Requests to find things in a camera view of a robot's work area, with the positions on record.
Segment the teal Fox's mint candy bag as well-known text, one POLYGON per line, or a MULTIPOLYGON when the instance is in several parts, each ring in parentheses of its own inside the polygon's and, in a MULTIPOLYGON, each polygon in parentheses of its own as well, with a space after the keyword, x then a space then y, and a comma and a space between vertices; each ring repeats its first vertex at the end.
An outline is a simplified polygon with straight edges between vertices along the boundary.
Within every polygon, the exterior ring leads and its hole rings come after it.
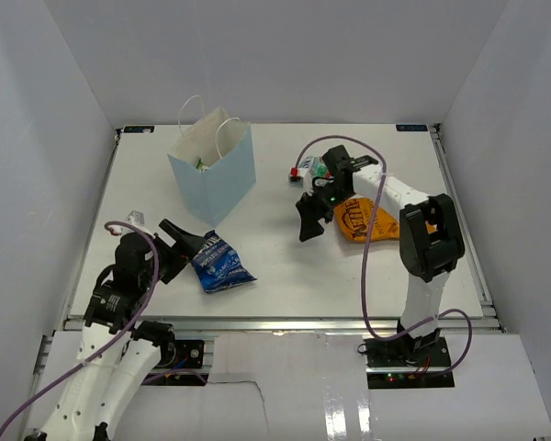
POLYGON ((306 156, 304 157, 298 166, 298 176, 303 180, 307 175, 312 177, 324 177, 331 176, 327 165, 324 163, 321 156, 306 156))

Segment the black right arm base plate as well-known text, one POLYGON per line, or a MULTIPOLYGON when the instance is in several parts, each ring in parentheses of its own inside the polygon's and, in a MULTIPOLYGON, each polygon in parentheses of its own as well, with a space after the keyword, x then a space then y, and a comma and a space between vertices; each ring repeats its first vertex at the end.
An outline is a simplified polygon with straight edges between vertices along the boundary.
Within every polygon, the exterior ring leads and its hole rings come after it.
POLYGON ((431 368, 451 366, 451 357, 444 337, 440 337, 437 343, 415 352, 410 352, 399 341, 380 342, 366 339, 357 347, 357 353, 366 356, 366 363, 370 368, 425 367, 427 360, 430 360, 431 368))

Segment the green Fox's candy bag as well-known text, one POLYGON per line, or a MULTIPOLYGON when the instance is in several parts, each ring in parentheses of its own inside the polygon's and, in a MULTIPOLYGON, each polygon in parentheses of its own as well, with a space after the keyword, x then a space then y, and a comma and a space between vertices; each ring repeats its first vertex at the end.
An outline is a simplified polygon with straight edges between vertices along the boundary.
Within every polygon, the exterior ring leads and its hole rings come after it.
POLYGON ((198 161, 198 163, 197 163, 197 170, 198 170, 200 173, 204 173, 204 172, 206 172, 208 169, 209 169, 209 166, 206 165, 202 160, 199 160, 199 161, 198 161))

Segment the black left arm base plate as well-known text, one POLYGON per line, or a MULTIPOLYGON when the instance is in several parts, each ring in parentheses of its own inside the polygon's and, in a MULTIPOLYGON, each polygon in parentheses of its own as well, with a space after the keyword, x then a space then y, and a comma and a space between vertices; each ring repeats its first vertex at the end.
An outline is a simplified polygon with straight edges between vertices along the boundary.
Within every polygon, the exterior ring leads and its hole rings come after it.
POLYGON ((158 369, 202 368, 205 342, 203 340, 173 340, 161 346, 161 361, 158 369))

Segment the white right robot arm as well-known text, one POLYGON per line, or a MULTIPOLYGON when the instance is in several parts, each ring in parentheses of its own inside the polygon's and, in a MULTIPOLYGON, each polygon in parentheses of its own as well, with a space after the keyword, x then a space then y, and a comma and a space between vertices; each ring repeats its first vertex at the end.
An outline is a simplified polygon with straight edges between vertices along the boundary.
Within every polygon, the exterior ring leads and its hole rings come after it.
POLYGON ((324 175, 314 166, 300 165, 289 174, 290 181, 304 186, 296 203, 299 239, 306 242, 323 235, 335 209, 356 197, 371 200, 374 212, 383 209, 398 222, 399 257, 408 273, 405 308, 394 335, 375 334, 373 339, 396 350, 403 364, 418 366, 439 340, 444 287, 465 254, 455 203, 446 194, 432 196, 391 176, 376 150, 353 157, 338 145, 321 160, 324 175))

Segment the blue Kettle chips bag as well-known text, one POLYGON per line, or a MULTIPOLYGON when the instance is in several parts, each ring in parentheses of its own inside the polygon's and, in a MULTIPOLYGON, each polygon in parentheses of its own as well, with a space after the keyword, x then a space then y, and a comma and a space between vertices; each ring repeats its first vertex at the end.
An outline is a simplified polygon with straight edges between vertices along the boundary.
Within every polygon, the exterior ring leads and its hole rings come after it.
POLYGON ((204 239, 191 265, 205 293, 212 294, 256 281, 242 265, 238 252, 215 231, 208 232, 204 239))

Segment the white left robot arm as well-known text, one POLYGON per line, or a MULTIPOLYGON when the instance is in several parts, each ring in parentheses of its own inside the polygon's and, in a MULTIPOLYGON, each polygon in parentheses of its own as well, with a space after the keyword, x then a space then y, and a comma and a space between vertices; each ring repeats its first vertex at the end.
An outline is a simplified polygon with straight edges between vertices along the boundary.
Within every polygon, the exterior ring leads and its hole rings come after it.
POLYGON ((169 284, 202 248, 202 236, 169 220, 160 228, 166 243, 128 221, 109 221, 119 238, 114 261, 98 275, 84 313, 76 364, 45 391, 62 395, 31 440, 110 440, 135 393, 156 367, 175 359, 171 324, 141 315, 157 284, 169 284))

